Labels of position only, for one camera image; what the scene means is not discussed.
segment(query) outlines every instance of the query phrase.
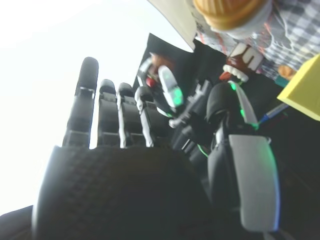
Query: plaid tablecloth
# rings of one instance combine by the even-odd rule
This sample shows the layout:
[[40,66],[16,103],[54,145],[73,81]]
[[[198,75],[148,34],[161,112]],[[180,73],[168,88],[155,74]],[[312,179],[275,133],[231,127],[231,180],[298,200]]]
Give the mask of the plaid tablecloth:
[[[197,39],[228,55],[238,41],[211,31],[193,1],[186,1],[197,24]],[[264,55],[261,73],[267,77],[275,80],[279,65],[297,71],[305,61],[320,53],[320,0],[274,0],[272,14],[261,31],[241,42]]]

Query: yellow block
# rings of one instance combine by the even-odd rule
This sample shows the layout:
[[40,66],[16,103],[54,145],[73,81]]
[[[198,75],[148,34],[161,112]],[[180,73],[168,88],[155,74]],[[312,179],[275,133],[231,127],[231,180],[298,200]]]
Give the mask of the yellow block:
[[301,66],[277,98],[320,121],[320,54]]

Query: white background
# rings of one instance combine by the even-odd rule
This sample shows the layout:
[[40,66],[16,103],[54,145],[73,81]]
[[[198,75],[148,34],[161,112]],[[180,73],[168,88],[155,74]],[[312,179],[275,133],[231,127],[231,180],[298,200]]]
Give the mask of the white background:
[[133,83],[149,33],[122,1],[0,2],[0,215],[35,202],[85,57],[99,82]]

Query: green wire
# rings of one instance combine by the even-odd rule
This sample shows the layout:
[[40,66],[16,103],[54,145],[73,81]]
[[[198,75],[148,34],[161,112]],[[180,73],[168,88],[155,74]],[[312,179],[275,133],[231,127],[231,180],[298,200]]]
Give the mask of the green wire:
[[208,157],[208,154],[205,153],[205,151],[202,149],[202,147],[198,144],[198,148],[200,150],[200,152],[203,153],[203,155],[205,155],[206,157]]

